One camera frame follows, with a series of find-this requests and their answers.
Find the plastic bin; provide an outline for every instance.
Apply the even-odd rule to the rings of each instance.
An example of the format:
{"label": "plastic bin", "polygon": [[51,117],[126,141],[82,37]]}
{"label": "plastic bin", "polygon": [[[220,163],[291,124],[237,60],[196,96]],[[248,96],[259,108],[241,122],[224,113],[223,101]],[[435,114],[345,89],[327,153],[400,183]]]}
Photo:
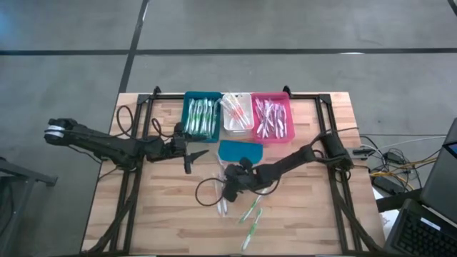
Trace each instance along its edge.
{"label": "plastic bin", "polygon": [[[184,94],[184,104],[183,104],[183,114],[181,116],[181,123],[185,126],[187,122],[187,117],[189,116],[189,101],[190,99],[211,99],[211,100],[218,100],[222,98],[222,94],[220,92],[196,92],[196,91],[189,91]],[[217,111],[217,119],[216,119],[216,128],[214,130],[214,134],[211,138],[208,138],[204,141],[204,143],[216,143],[219,141],[219,134],[221,132],[221,106],[219,105]]]}
{"label": "plastic bin", "polygon": [[292,141],[295,137],[295,129],[293,127],[293,120],[292,120],[292,111],[291,111],[291,102],[288,98],[288,94],[286,92],[271,92],[271,93],[251,93],[252,99],[252,106],[256,106],[255,99],[263,100],[272,100],[275,103],[283,104],[286,109],[287,115],[287,136],[283,138],[261,138],[257,136],[257,129],[260,125],[260,121],[256,114],[253,115],[254,118],[254,127],[252,129],[252,136],[254,141],[257,143],[288,143]]}
{"label": "plastic bin", "polygon": [[230,114],[227,112],[226,109],[223,108],[224,112],[224,129],[226,130],[229,136],[245,136],[251,134],[251,130],[254,127],[254,119],[253,119],[253,112],[252,112],[252,98],[250,93],[237,93],[234,94],[238,99],[238,102],[241,105],[241,108],[246,113],[246,116],[251,123],[251,126],[248,128],[241,128],[238,122],[233,123],[233,127],[230,128],[230,120],[232,119]]}

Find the teal bin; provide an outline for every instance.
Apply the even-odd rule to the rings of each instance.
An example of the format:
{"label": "teal bin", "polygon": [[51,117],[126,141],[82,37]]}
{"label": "teal bin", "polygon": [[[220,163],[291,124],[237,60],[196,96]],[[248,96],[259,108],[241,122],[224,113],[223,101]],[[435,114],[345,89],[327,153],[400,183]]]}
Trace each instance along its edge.
{"label": "teal bin", "polygon": [[[183,105],[183,115],[181,117],[181,123],[183,126],[186,125],[187,117],[189,116],[189,101],[191,99],[211,99],[211,100],[218,100],[222,98],[221,92],[195,92],[190,91],[184,94],[184,105]],[[214,135],[212,138],[208,138],[205,141],[201,141],[204,143],[217,143],[219,141],[219,134],[221,133],[221,105],[219,105],[219,109],[217,112],[217,120],[216,120],[216,128],[214,129]]]}

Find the laptop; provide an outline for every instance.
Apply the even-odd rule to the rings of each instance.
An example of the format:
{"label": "laptop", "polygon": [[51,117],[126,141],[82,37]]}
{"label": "laptop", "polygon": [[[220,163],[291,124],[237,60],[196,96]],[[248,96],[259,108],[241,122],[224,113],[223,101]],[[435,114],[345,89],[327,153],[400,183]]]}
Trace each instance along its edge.
{"label": "laptop", "polygon": [[406,256],[457,256],[457,119],[422,189],[407,199],[384,249]]}

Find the laptop keyboard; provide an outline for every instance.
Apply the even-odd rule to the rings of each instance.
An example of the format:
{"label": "laptop keyboard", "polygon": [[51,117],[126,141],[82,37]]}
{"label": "laptop keyboard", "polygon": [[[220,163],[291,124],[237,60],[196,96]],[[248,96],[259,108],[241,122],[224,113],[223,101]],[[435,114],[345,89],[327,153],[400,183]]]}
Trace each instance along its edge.
{"label": "laptop keyboard", "polygon": [[457,241],[419,217],[406,215],[403,229],[394,246],[414,256],[457,256]]}

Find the concrete floor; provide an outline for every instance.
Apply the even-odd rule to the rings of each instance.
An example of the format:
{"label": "concrete floor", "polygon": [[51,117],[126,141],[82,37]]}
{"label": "concrete floor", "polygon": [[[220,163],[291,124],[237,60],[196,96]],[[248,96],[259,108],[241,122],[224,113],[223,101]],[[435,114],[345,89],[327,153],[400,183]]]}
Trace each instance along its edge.
{"label": "concrete floor", "polygon": [[[0,50],[129,49],[140,6],[5,0]],[[445,0],[154,0],[138,49],[436,47],[457,47]],[[79,251],[99,166],[47,145],[43,130],[71,117],[108,131],[126,58],[0,56],[0,156],[59,176],[55,188],[36,186],[17,256]],[[361,133],[446,134],[457,116],[455,63],[457,54],[137,56],[127,91],[349,91]],[[372,138],[384,146],[420,136]],[[442,141],[398,147],[416,160]]]}

